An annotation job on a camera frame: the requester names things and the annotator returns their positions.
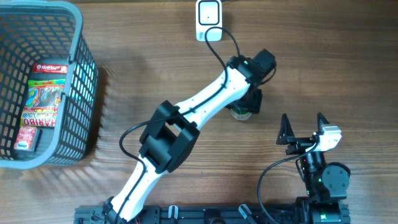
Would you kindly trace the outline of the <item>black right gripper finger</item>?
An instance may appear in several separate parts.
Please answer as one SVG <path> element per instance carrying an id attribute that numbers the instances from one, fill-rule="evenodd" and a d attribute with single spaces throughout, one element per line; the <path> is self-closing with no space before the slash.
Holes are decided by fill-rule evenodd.
<path id="1" fill-rule="evenodd" d="M 317 133 L 318 134 L 323 134 L 324 128 L 328 127 L 330 123 L 327 121 L 327 119 L 324 117 L 324 115 L 321 112 L 317 113 Z"/>
<path id="2" fill-rule="evenodd" d="M 278 145 L 288 145 L 295 142 L 295 134 L 292 130 L 289 118 L 286 113 L 282 115 L 280 130 L 276 140 Z"/>

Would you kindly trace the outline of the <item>green Haribo candy bag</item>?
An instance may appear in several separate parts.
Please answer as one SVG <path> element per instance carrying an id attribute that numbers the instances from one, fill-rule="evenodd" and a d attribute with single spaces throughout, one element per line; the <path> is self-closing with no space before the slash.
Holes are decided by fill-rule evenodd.
<path id="1" fill-rule="evenodd" d="M 29 97 L 21 114 L 22 126 L 54 128 L 65 79 L 29 80 Z"/>

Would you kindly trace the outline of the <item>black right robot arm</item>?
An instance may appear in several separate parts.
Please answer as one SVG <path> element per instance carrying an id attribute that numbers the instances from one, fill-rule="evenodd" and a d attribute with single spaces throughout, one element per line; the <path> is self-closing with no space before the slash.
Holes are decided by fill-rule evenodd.
<path id="1" fill-rule="evenodd" d="M 286 114 L 282 115 L 276 143 L 286 145 L 285 153 L 295 156 L 295 164 L 307 190 L 297 197 L 285 222 L 349 223 L 348 207 L 341 204 L 347 197 L 350 169 L 339 162 L 327 163 L 325 153 L 334 149 L 342 138 L 342 130 L 317 114 L 317 131 L 307 138 L 297 138 Z"/>

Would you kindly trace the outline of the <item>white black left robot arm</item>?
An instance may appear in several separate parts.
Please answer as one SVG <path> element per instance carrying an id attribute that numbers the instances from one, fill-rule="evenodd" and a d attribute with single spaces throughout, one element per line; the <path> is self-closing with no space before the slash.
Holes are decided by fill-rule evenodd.
<path id="1" fill-rule="evenodd" d="M 261 99 L 254 93 L 260 91 L 258 87 L 275 68 L 275 56 L 266 49 L 254 58 L 231 57 L 223 73 L 199 93 L 176 105 L 164 101 L 150 120 L 127 130 L 129 134 L 138 127 L 145 128 L 139 138 L 137 167 L 122 191 L 104 203 L 105 220 L 128 223 L 135 219 L 159 179 L 186 160 L 201 128 L 223 108 L 242 107 L 257 113 Z"/>

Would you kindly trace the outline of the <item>red tissue pack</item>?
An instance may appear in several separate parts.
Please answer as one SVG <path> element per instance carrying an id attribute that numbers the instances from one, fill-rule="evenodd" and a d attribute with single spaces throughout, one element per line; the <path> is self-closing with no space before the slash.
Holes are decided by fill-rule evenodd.
<path id="1" fill-rule="evenodd" d="M 14 150 L 18 151 L 35 151 L 40 130 L 32 126 L 21 126 L 14 143 Z"/>

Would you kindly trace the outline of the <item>green lid small jar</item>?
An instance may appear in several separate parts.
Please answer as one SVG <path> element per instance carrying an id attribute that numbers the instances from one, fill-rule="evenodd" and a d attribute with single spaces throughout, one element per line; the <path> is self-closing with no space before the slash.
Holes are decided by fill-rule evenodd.
<path id="1" fill-rule="evenodd" d="M 251 117 L 252 113 L 249 112 L 246 109 L 242 109 L 242 108 L 232 108 L 231 109 L 231 114 L 232 116 L 240 121 L 244 121 L 247 120 Z"/>

